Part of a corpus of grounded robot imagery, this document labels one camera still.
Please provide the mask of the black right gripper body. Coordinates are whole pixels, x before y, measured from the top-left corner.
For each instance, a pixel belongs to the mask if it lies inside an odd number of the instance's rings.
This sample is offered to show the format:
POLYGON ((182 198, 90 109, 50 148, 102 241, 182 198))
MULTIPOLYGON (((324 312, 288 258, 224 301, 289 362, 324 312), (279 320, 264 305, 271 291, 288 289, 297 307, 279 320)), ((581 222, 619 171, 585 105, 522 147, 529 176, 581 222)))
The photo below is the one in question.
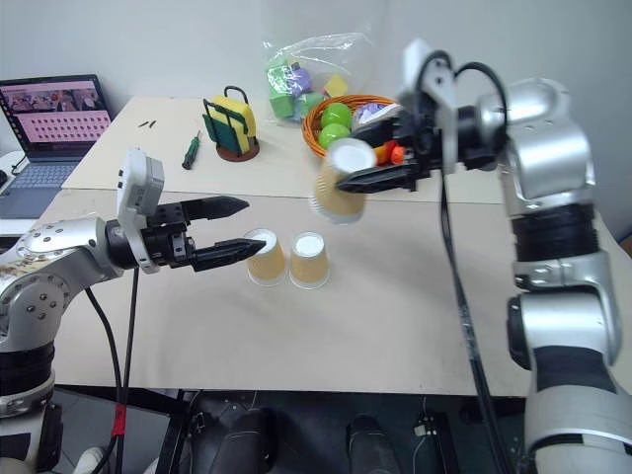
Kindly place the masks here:
POLYGON ((431 171, 442 165, 442 131, 437 126, 438 105, 427 93, 417 93, 412 104, 403 109, 396 119, 395 139, 407 149, 404 159, 406 178, 404 188, 417 189, 417 181, 429 178, 431 171))

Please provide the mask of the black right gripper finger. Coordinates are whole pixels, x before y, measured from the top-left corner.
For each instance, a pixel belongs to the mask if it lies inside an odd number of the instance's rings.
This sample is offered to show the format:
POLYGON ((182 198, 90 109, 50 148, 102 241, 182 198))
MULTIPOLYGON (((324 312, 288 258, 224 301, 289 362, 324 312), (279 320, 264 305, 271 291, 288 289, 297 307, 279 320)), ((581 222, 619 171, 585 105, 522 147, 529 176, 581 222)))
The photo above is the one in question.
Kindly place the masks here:
POLYGON ((368 145, 382 145, 388 141, 402 140, 400 115, 377 118, 356 128, 351 138, 361 140, 368 145))
POLYGON ((352 194, 377 194, 396 189, 414 192, 418 179, 417 166, 401 164, 353 172, 340 179, 336 183, 336 188, 341 192, 352 194))

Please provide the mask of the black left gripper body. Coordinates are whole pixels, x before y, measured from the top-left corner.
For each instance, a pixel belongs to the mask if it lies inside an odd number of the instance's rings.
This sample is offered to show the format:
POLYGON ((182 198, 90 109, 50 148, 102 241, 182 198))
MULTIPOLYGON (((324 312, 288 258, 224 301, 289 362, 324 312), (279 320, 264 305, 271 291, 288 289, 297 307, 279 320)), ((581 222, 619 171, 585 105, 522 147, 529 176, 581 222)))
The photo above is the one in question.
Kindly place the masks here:
POLYGON ((191 200, 159 204, 146 219, 141 236, 154 264, 172 269, 194 264, 195 242, 187 235, 193 207, 191 200))

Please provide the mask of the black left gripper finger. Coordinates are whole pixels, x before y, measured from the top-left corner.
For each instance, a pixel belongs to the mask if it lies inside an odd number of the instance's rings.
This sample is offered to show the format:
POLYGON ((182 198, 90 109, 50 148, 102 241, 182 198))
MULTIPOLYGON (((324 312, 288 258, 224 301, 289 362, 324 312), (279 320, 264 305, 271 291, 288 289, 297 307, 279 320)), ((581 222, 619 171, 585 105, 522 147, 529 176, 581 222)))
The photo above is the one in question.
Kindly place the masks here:
POLYGON ((266 241, 248 238, 217 242, 212 247, 196 249, 192 267, 195 272, 203 272, 230 266, 255 256, 266 245, 266 241))
POLYGON ((249 207, 249 203, 237 197, 204 197, 184 202, 187 222, 194 220, 222 219, 249 207))

